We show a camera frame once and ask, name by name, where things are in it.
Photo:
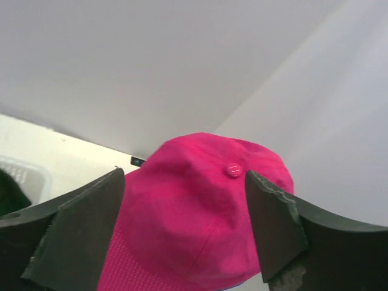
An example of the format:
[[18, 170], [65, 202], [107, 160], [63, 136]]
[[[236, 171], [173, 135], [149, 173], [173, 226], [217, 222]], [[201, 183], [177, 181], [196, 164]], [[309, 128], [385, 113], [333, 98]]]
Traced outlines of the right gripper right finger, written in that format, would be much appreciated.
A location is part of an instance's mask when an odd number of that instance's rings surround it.
[[270, 290], [386, 290], [387, 228], [328, 212], [256, 172], [246, 199]]

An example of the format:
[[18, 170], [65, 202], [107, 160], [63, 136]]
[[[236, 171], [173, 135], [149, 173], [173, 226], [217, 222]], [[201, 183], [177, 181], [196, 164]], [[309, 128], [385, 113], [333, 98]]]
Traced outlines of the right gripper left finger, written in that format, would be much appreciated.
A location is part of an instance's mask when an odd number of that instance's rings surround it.
[[124, 188], [117, 168], [1, 216], [1, 289], [96, 290]]

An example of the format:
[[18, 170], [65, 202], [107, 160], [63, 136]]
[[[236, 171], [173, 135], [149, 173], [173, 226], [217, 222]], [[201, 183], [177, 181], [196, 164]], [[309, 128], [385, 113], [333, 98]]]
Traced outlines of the magenta baseball cap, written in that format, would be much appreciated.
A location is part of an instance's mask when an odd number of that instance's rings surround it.
[[293, 193], [273, 151], [192, 133], [125, 176], [99, 290], [227, 290], [260, 272], [245, 193], [253, 170]]

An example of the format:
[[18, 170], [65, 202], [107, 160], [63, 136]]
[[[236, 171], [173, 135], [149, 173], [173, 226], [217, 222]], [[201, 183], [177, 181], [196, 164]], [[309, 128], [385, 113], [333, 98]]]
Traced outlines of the blue baseball cap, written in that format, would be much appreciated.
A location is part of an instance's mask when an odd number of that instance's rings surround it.
[[242, 285], [242, 284], [244, 284], [244, 282], [243, 282], [243, 283], [239, 283], [239, 284], [237, 284], [237, 285], [234, 285], [234, 286], [232, 286], [232, 287], [228, 287], [228, 288], [226, 288], [226, 289], [224, 289], [224, 290], [230, 290], [230, 289], [233, 289], [233, 288], [235, 288], [235, 287], [238, 287], [238, 286], [240, 286], [240, 285]]

